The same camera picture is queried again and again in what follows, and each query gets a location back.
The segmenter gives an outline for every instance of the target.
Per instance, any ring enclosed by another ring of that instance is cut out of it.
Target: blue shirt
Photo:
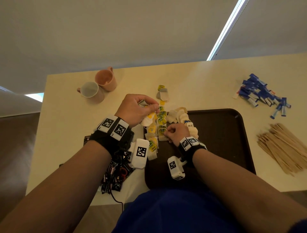
[[[303,220],[289,231],[306,232]],[[245,232],[211,191],[150,190],[121,214],[113,232]]]

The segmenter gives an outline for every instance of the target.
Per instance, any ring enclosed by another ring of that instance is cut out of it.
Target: forearm
[[[193,163],[208,187],[249,232],[286,232],[307,209],[246,169],[197,150]]]
[[[69,232],[89,207],[111,161],[89,141],[32,190],[0,224],[0,232]]]

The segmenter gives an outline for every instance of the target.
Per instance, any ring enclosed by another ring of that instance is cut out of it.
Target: dark brown tray
[[[198,129],[199,140],[207,149],[256,174],[242,116],[234,109],[188,111],[189,119]],[[159,142],[157,158],[147,161],[145,182],[149,189],[184,186],[200,181],[195,168],[184,166],[185,178],[174,180],[167,165],[171,156],[180,157],[178,149],[169,142]]]

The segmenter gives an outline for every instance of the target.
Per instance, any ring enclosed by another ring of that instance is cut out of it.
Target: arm
[[[183,124],[168,130],[166,136],[176,146],[189,136]],[[197,150],[192,161],[207,186],[248,232],[287,232],[307,218],[306,208],[233,162],[205,149]]]
[[[138,106],[145,99],[152,104]],[[158,104],[144,95],[127,95],[116,116],[130,127]],[[95,196],[111,161],[109,152],[96,141],[89,141],[71,159],[33,189],[0,223],[0,232],[72,232]]]

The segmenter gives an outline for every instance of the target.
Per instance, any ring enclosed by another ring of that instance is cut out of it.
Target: hand
[[[149,106],[146,108],[139,106],[138,102],[141,100],[145,100]],[[159,104],[153,98],[146,95],[127,94],[115,116],[122,118],[132,128],[138,125],[147,115],[153,112],[159,113],[159,111]]]
[[[167,127],[167,131],[164,132],[164,136],[168,137],[169,142],[173,142],[175,146],[179,146],[180,141],[184,137],[190,137],[189,128],[182,123],[171,124]]]

